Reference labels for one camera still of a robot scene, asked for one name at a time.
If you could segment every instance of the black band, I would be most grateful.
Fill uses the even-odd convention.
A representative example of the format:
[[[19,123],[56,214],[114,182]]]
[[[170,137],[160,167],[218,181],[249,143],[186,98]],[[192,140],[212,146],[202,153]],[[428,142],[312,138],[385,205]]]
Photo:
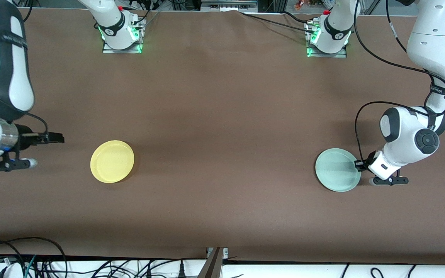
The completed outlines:
[[[113,26],[106,27],[97,23],[97,25],[99,25],[99,28],[102,30],[102,33],[104,33],[104,35],[109,37],[114,37],[116,33],[125,25],[125,14],[123,14],[122,12],[120,12],[120,14],[121,14],[120,21],[118,21],[118,23],[116,23]]]
[[[335,41],[340,41],[341,39],[343,39],[343,37],[345,37],[346,35],[348,35],[348,33],[351,30],[351,27],[348,28],[348,30],[344,30],[344,31],[340,31],[337,29],[334,29],[330,24],[329,24],[329,16],[325,18],[324,21],[324,27],[325,30],[327,31],[327,33],[331,34],[331,37],[333,40]]]
[[[430,84],[430,93],[437,93],[439,95],[443,95],[445,98],[445,88],[439,87],[435,85],[434,83]]]
[[[24,38],[9,31],[0,31],[0,43],[1,42],[7,42],[28,49],[27,41]]]
[[[427,111],[428,117],[427,117],[427,128],[434,130],[436,127],[436,120],[437,120],[437,114],[430,109],[429,107],[426,107],[425,110]]]

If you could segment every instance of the metal frame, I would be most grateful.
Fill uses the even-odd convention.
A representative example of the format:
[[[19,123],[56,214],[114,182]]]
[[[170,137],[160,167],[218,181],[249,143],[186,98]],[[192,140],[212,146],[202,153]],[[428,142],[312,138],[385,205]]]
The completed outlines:
[[[216,247],[210,252],[197,278],[220,278],[223,267],[224,248]]]

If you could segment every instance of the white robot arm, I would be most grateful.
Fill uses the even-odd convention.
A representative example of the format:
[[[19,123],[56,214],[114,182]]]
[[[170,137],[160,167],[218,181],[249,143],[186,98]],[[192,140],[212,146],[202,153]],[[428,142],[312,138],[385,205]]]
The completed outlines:
[[[37,144],[64,142],[62,134],[34,133],[24,125],[13,123],[28,114],[33,105],[22,16],[9,0],[0,0],[0,171],[35,166],[35,160],[19,158],[20,150]],[[10,152],[16,153],[15,159],[9,159]]]
[[[337,53],[348,42],[353,27],[353,17],[360,14],[360,4],[355,13],[356,0],[336,0],[330,14],[318,18],[320,32],[311,43],[324,53]]]
[[[399,0],[409,5],[414,2]],[[393,185],[392,174],[401,167],[429,157],[439,147],[445,130],[445,0],[419,0],[419,15],[411,32],[409,58],[443,80],[433,78],[423,106],[389,108],[380,119],[386,144],[369,155],[358,169],[369,169],[378,178],[374,185]]]
[[[102,38],[113,49],[126,49],[140,36],[138,15],[121,7],[114,0],[79,0],[92,13]]]

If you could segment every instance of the plate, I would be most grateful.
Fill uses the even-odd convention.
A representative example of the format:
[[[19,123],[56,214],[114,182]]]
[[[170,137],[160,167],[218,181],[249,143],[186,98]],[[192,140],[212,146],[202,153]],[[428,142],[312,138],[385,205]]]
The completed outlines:
[[[360,182],[361,173],[355,168],[355,156],[350,152],[332,148],[323,151],[316,160],[318,180],[336,192],[352,190]]]
[[[90,170],[103,183],[117,183],[131,172],[135,161],[131,147],[123,141],[109,141],[97,148],[90,159]]]

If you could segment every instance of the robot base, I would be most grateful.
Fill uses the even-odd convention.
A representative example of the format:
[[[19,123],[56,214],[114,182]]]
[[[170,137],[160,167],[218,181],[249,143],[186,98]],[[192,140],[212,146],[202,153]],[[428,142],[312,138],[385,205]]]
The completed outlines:
[[[136,25],[134,25],[134,28],[138,28],[138,30],[132,30],[133,34],[139,39],[134,42],[131,46],[125,48],[125,49],[113,49],[111,46],[109,46],[106,42],[104,42],[102,46],[102,53],[142,53],[143,49],[143,38],[145,37],[145,24],[147,23],[147,19],[143,19]]]
[[[338,53],[324,53],[320,51],[317,46],[311,43],[312,39],[315,39],[315,36],[317,36],[318,32],[320,32],[320,28],[318,28],[316,21],[318,18],[314,18],[314,21],[309,21],[310,23],[304,23],[305,30],[312,30],[316,33],[310,34],[305,33],[305,41],[307,43],[307,57],[327,57],[327,58],[346,58],[346,46],[343,46],[343,48]]]

